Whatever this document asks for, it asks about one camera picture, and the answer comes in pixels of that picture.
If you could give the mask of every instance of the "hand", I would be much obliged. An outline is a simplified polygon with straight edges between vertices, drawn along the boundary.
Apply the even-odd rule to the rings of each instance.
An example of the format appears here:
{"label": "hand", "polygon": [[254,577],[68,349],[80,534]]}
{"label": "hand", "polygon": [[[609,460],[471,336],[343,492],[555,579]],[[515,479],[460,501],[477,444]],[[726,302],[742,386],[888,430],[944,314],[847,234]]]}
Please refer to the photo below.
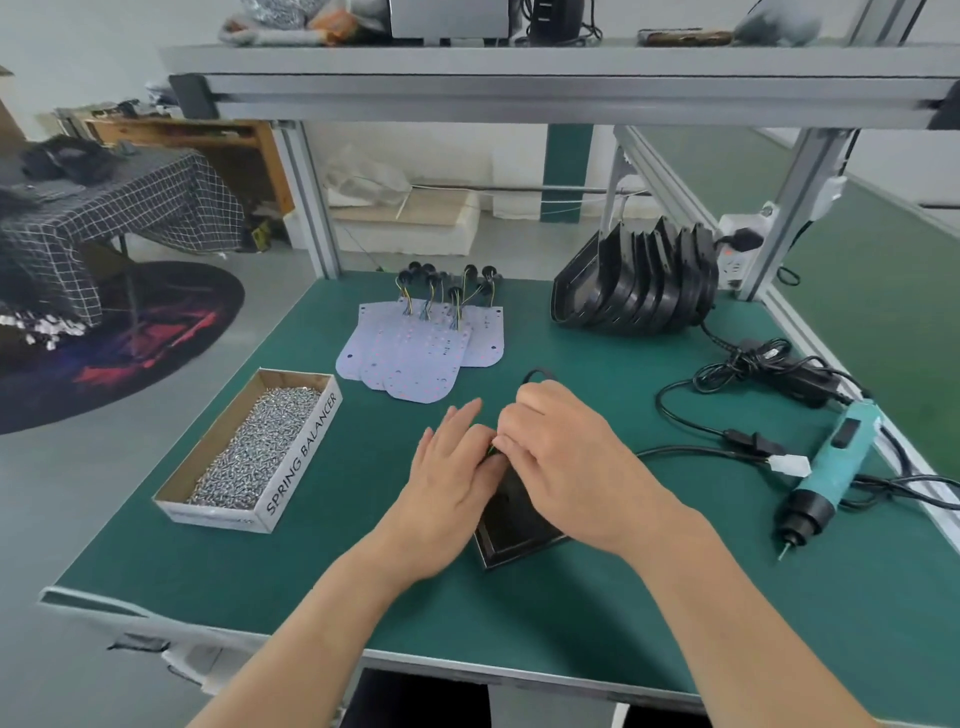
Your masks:
{"label": "hand", "polygon": [[487,457],[496,434],[473,425],[483,402],[450,407],[434,432],[423,432],[410,480],[368,537],[381,564],[402,587],[447,567],[470,540],[507,470],[501,454]]}
{"label": "hand", "polygon": [[557,381],[520,387],[500,413],[493,445],[544,518],[621,557],[654,543],[665,517],[684,510],[607,421]]}

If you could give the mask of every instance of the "person's left hand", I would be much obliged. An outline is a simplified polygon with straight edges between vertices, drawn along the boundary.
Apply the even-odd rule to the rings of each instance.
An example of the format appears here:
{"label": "person's left hand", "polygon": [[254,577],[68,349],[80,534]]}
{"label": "person's left hand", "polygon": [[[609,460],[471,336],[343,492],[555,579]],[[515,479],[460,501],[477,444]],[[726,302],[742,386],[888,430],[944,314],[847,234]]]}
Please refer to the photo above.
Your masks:
{"label": "person's left hand", "polygon": [[482,406],[474,400],[460,410],[450,407],[436,432],[423,432],[410,480],[368,537],[402,588],[457,558],[507,470],[504,455],[486,457],[496,432],[470,426]]}

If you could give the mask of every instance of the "gray floor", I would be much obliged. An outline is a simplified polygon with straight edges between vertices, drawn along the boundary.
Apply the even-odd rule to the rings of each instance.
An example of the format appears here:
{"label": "gray floor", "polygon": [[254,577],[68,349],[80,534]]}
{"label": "gray floor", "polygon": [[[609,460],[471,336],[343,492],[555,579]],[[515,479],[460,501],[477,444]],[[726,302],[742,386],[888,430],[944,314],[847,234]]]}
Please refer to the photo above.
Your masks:
{"label": "gray floor", "polygon": [[[591,235],[583,226],[484,217],[469,262],[508,278],[552,278]],[[179,254],[132,241],[138,260]],[[377,255],[398,270],[409,255]],[[36,607],[52,584],[157,460],[313,280],[305,253],[204,259],[243,281],[247,299],[221,339],[181,370],[137,395],[54,425],[0,436],[0,712],[3,726],[172,728],[203,706],[193,685],[151,655],[106,652],[95,629]],[[464,259],[425,258],[461,270]],[[347,268],[371,269],[362,254]],[[613,705],[508,688],[492,690],[496,728],[609,726]]]}

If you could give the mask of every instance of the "forearm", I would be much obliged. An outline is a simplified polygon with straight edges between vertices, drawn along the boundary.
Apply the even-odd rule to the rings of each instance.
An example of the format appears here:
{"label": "forearm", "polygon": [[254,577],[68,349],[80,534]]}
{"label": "forearm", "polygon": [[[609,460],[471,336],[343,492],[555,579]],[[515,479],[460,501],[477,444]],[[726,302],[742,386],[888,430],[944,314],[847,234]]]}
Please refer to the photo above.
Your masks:
{"label": "forearm", "polygon": [[713,528],[681,506],[656,554],[627,555],[684,654],[718,728],[876,723],[736,564]]}
{"label": "forearm", "polygon": [[367,537],[333,563],[191,728],[325,726],[374,627],[405,587],[377,563]]}

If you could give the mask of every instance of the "green pillar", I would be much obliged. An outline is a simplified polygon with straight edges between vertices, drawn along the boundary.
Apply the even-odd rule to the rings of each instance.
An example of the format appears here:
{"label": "green pillar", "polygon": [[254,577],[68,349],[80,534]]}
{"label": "green pillar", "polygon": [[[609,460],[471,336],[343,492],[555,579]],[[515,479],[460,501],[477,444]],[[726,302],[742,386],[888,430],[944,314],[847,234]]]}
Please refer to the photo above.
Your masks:
{"label": "green pillar", "polygon": [[[592,140],[592,124],[551,124],[546,133],[543,184],[583,186],[587,181]],[[580,203],[583,199],[581,192],[544,190],[540,197],[540,221],[580,222]]]}

